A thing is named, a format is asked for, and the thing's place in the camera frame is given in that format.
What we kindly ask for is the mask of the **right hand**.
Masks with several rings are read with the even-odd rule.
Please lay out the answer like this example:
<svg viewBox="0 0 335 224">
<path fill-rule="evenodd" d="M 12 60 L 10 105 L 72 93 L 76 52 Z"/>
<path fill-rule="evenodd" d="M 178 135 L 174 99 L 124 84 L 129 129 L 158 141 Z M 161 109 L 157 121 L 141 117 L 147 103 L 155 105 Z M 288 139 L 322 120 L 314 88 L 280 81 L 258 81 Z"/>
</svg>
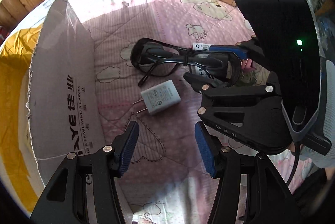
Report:
<svg viewBox="0 0 335 224">
<path fill-rule="evenodd" d="M 303 144 L 299 144 L 299 149 L 298 149 L 298 144 L 292 142 L 287 149 L 293 154 L 293 155 L 297 155 L 300 154 L 302 149 L 304 148 Z"/>
</svg>

